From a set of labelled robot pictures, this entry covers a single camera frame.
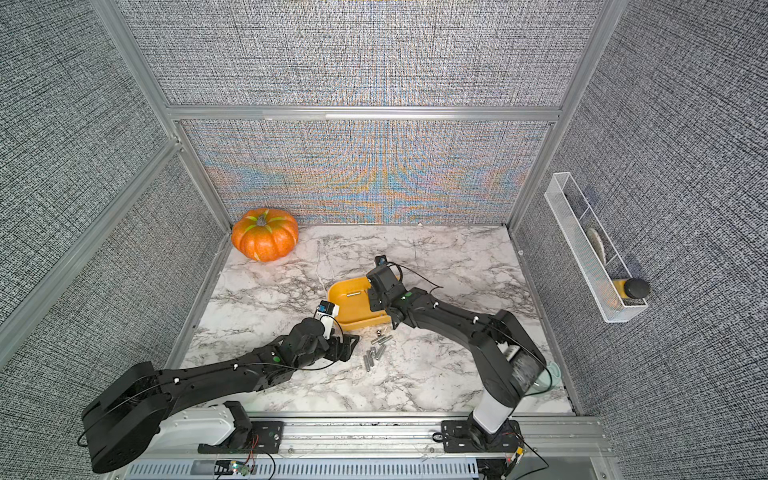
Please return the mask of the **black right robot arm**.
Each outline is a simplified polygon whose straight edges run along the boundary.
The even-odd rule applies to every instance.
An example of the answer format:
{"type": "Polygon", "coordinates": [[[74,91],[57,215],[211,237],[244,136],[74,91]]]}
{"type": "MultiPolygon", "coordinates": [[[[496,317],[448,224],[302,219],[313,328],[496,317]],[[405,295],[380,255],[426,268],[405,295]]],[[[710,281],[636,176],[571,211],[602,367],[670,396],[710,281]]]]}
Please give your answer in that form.
{"type": "Polygon", "coordinates": [[[385,256],[366,274],[369,304],[382,310],[394,328],[404,324],[441,335],[472,355],[484,392],[469,423],[481,435],[499,434],[528,394],[547,362],[517,318],[506,310],[482,314],[436,298],[421,288],[403,284],[406,268],[385,256]]]}

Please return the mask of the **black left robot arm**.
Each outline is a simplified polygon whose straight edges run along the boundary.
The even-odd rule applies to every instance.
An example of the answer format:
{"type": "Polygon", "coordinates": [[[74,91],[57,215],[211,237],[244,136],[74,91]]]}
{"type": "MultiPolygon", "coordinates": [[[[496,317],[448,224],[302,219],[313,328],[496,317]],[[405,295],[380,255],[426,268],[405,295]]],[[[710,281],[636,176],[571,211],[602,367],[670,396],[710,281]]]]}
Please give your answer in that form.
{"type": "Polygon", "coordinates": [[[332,326],[305,318],[289,334],[233,359],[164,370],[149,361],[138,363],[84,408],[77,443],[88,450],[93,472],[112,472],[144,453],[169,417],[230,395],[281,385],[296,371],[313,371],[321,359],[347,362],[359,341],[358,335],[335,335],[332,326]]]}

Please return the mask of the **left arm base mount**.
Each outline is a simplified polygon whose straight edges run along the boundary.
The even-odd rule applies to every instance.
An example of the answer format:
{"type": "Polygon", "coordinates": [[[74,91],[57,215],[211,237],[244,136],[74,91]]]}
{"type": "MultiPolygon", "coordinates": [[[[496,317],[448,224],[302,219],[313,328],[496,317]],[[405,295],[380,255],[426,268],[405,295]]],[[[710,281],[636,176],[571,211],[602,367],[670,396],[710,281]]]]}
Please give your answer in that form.
{"type": "Polygon", "coordinates": [[[233,431],[217,443],[200,443],[199,454],[277,454],[280,449],[284,423],[282,421],[252,421],[240,402],[229,400],[222,404],[232,417],[233,431]]]}

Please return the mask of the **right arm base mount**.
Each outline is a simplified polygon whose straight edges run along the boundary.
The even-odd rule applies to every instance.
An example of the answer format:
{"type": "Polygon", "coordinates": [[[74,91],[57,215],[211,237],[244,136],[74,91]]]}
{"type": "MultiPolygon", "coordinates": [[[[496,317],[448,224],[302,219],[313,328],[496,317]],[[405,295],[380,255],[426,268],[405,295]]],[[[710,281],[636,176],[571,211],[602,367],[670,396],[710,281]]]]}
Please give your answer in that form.
{"type": "Polygon", "coordinates": [[[488,433],[473,419],[444,420],[433,440],[446,453],[514,453],[523,447],[520,425],[507,419],[495,433],[488,433]]]}

